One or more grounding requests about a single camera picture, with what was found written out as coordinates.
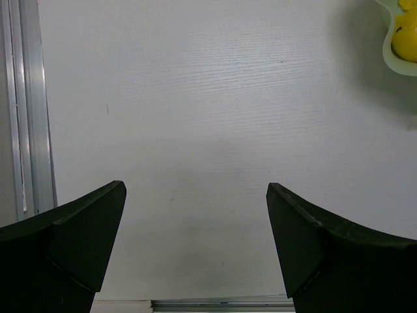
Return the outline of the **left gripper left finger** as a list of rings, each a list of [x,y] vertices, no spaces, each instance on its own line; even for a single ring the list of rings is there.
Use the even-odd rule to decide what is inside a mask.
[[[122,181],[1,228],[2,312],[90,312],[126,201]]]

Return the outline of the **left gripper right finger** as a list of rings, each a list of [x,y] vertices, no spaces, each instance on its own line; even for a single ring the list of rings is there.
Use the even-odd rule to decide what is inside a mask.
[[[288,298],[297,312],[415,312],[416,241],[320,208],[279,183],[266,193]]]

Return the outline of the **yellow fake pear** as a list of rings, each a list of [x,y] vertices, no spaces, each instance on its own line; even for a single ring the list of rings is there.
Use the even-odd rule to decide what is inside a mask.
[[[392,48],[400,58],[416,62],[416,1],[399,0],[403,14],[395,17]]]

